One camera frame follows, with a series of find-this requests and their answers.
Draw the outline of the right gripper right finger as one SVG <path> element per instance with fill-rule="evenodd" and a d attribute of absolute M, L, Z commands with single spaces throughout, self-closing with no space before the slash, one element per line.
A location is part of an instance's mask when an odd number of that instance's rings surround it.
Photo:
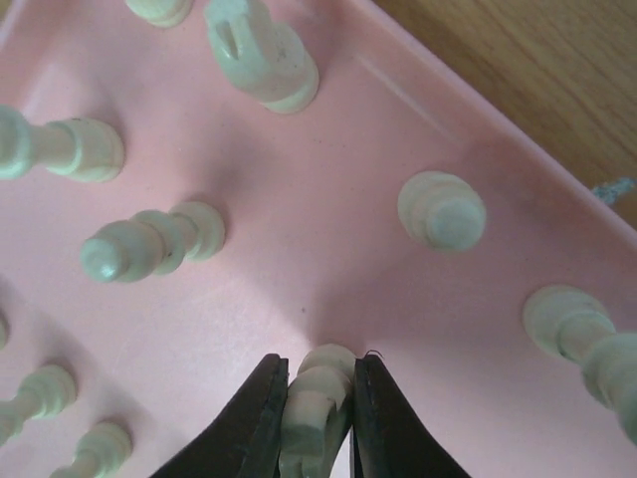
<path fill-rule="evenodd" d="M 379 356 L 355 361 L 352 477 L 469 478 L 423 425 Z"/>

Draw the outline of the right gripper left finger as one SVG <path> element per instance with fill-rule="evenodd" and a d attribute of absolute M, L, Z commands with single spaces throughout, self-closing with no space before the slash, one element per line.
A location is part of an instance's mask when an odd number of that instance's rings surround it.
<path fill-rule="evenodd" d="M 289 361 L 265 355 L 218 416 L 153 476 L 278 477 L 288 384 Z"/>

